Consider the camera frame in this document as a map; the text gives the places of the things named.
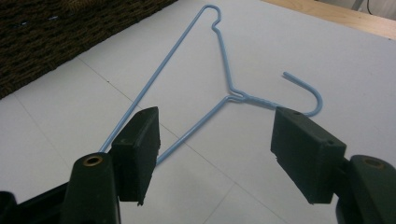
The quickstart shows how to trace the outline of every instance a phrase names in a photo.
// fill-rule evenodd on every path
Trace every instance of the screw hole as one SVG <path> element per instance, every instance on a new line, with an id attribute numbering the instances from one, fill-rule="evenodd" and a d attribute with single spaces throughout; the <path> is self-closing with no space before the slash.
<path id="1" fill-rule="evenodd" d="M 100 156 L 90 156 L 89 158 L 85 159 L 83 164 L 85 166 L 95 166 L 103 161 L 103 158 Z"/>

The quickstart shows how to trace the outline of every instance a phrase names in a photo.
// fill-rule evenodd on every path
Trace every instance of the woven rattan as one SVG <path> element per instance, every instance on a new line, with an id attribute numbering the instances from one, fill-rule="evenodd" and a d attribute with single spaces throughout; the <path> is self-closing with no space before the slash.
<path id="1" fill-rule="evenodd" d="M 176 0 L 0 0 L 0 99 Z"/>

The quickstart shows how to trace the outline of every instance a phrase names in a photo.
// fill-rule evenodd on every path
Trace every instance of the table surface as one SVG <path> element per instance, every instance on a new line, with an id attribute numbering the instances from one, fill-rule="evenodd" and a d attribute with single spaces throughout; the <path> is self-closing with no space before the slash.
<path id="1" fill-rule="evenodd" d="M 396 39 L 396 21 L 369 15 L 351 9 L 332 6 L 314 0 L 262 0 L 280 7 L 285 7 L 326 21 L 333 21 L 345 26 L 375 35 Z"/>
<path id="2" fill-rule="evenodd" d="M 396 43 L 259 0 L 184 0 L 110 37 L 0 101 L 0 189 L 23 202 L 66 182 L 95 152 L 196 13 L 221 8 L 236 88 L 302 112 L 363 154 L 396 164 Z M 139 108 L 158 106 L 163 153 L 228 94 L 206 11 Z M 309 204 L 270 151 L 274 111 L 228 103 L 154 172 L 145 204 L 121 203 L 122 223 L 336 223 Z"/>

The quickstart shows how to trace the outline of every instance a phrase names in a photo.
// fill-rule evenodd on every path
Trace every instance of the wicker basket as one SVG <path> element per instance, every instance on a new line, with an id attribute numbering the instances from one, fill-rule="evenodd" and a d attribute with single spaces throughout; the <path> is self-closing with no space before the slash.
<path id="1" fill-rule="evenodd" d="M 176 0 L 0 0 L 0 99 Z"/>

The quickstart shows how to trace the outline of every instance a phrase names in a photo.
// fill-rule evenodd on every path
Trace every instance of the blue wire hanger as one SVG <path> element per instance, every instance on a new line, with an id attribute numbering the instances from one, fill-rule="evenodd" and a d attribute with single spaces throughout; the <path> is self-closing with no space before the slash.
<path id="1" fill-rule="evenodd" d="M 187 29 L 184 31 L 184 33 L 181 35 L 180 39 L 176 42 L 176 44 L 172 47 L 172 49 L 169 51 L 169 53 L 163 59 L 163 62 L 160 64 L 160 66 L 154 72 L 154 74 L 152 75 L 152 77 L 150 78 L 150 80 L 148 81 L 146 86 L 143 88 L 143 90 L 137 95 L 136 99 L 134 100 L 132 105 L 128 108 L 128 110 L 126 111 L 124 116 L 121 118 L 121 120 L 117 124 L 117 126 L 114 128 L 113 132 L 110 134 L 110 136 L 104 142 L 104 144 L 100 148 L 99 152 L 105 152 L 107 150 L 108 146 L 111 144 L 111 142 L 117 136 L 118 132 L 120 131 L 120 129 L 122 128 L 124 123 L 127 121 L 127 119 L 131 116 L 134 109 L 137 107 L 137 104 L 140 102 L 140 100 L 143 98 L 143 96 L 149 90 L 149 87 L 151 86 L 151 84 L 154 82 L 154 80 L 157 78 L 157 76 L 161 73 L 163 68 L 166 66 L 168 61 L 171 59 L 172 55 L 175 53 L 177 48 L 180 46 L 181 42 L 184 40 L 186 35 L 191 30 L 192 26 L 198 21 L 198 19 L 202 15 L 202 13 L 207 8 L 213 8 L 218 12 L 218 18 L 212 23 L 212 30 L 216 33 L 218 40 L 219 40 L 221 56 L 222 56 L 223 65 L 225 68 L 225 75 L 226 75 L 226 79 L 227 79 L 228 88 L 229 88 L 229 91 L 231 94 L 225 96 L 217 105 L 215 105 L 215 107 L 213 107 L 213 109 L 211 109 L 203 118 L 201 118 L 195 125 L 193 125 L 186 133 L 184 133 L 183 136 L 181 136 L 172 146 L 170 146 L 157 159 L 157 165 L 160 164 L 161 162 L 163 162 L 166 158 L 168 158 L 181 144 L 183 144 L 190 136 L 192 136 L 208 120 L 210 120 L 210 118 L 213 117 L 213 115 L 215 115 L 227 102 L 248 103 L 248 104 L 252 104 L 252 105 L 259 105 L 259 106 L 273 109 L 273 110 L 276 109 L 278 106 L 282 106 L 277 103 L 249 95 L 246 92 L 240 91 L 233 86 L 233 81 L 231 79 L 230 66 L 228 64 L 227 54 L 226 54 L 224 42 L 223 42 L 223 39 L 221 36 L 221 31 L 216 27 L 216 25 L 221 21 L 221 12 L 220 12 L 220 9 L 216 6 L 206 5 L 198 12 L 198 14 L 192 20 L 190 25 L 187 27 Z M 293 76 L 290 73 L 285 72 L 285 73 L 283 73 L 283 75 L 284 75 L 283 78 L 293 82 L 296 85 L 299 85 L 300 87 L 312 92 L 315 95 L 315 97 L 317 99 L 316 108 L 311 112 L 304 113 L 308 117 L 315 116 L 323 107 L 323 101 L 322 101 L 322 98 L 321 98 L 319 92 L 317 90 L 315 90 L 312 86 L 301 81 L 299 78 Z"/>

